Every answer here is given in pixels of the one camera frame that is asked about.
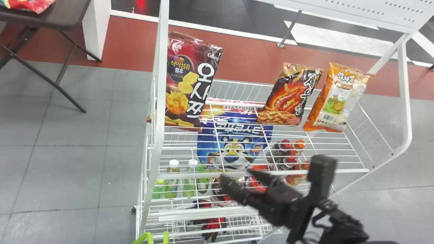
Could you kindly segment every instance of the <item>chip bag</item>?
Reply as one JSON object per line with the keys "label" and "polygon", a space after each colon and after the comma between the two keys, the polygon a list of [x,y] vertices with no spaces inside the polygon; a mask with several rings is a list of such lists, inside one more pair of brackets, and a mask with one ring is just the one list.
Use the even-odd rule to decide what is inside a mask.
{"label": "chip bag", "polygon": [[0,6],[42,13],[56,0],[0,0]]}
{"label": "chip bag", "polygon": [[337,63],[330,63],[326,83],[319,93],[303,126],[305,131],[345,130],[351,110],[374,75]]}
{"label": "chip bag", "polygon": [[268,96],[260,124],[299,125],[307,98],[321,78],[322,69],[300,64],[283,63],[279,77]]}
{"label": "chip bag", "polygon": [[200,127],[199,116],[223,48],[187,34],[169,32],[166,125]]}

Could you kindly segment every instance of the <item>tiger cartoon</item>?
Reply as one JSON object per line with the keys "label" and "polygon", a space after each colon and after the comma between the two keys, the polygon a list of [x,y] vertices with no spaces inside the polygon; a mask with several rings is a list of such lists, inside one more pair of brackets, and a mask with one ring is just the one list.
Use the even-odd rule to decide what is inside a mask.
{"label": "tiger cartoon", "polygon": [[210,152],[207,158],[207,163],[214,165],[216,169],[223,169],[224,165],[225,169],[245,170],[254,161],[246,150],[246,144],[252,142],[251,137],[239,140],[222,136],[220,141],[224,142],[220,152]]}

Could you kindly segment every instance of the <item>white shelf top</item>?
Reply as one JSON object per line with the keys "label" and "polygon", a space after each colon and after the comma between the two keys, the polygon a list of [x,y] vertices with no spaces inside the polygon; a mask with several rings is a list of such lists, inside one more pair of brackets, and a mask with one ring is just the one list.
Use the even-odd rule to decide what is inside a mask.
{"label": "white shelf top", "polygon": [[412,33],[434,14],[434,0],[257,0],[371,26]]}

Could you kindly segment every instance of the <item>black table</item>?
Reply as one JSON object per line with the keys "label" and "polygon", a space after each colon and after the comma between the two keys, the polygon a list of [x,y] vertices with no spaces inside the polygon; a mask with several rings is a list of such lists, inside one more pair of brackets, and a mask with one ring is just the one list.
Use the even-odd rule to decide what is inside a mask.
{"label": "black table", "polygon": [[[91,0],[56,0],[55,3],[49,6],[48,9],[46,9],[41,14],[20,10],[10,10],[5,7],[0,7],[0,21],[24,25],[23,29],[12,43],[6,46],[0,44],[0,50],[2,49],[6,52],[3,59],[0,59],[0,70],[11,59],[16,59],[25,67],[29,68],[42,79],[47,81],[50,85],[54,86],[81,112],[86,113],[86,110],[82,108],[82,106],[79,105],[76,100],[74,100],[62,87],[60,87],[59,84],[63,78],[63,75],[65,74],[66,68],[69,65],[75,48],[78,48],[83,52],[87,53],[96,61],[102,62],[97,56],[93,55],[88,50],[78,45],[74,40],[72,40],[68,35],[65,34],[65,31],[74,30],[81,25],[86,10],[89,7],[90,1]],[[66,58],[66,61],[63,64],[63,67],[56,81],[51,80],[49,77],[44,75],[42,72],[40,72],[28,62],[22,60],[17,55],[17,52],[35,35],[39,28],[57,30],[66,39],[68,39],[68,41],[72,43],[72,49],[69,52],[69,55]]]}

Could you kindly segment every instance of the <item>white bottle cap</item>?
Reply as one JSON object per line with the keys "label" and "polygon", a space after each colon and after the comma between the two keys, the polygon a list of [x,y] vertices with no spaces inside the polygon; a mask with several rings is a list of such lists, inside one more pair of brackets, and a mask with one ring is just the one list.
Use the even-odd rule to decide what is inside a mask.
{"label": "white bottle cap", "polygon": [[198,163],[199,162],[196,159],[188,160],[188,165],[190,165],[190,166],[196,166],[196,165],[198,165]]}
{"label": "white bottle cap", "polygon": [[179,166],[179,161],[176,159],[172,159],[169,161],[169,166]]}

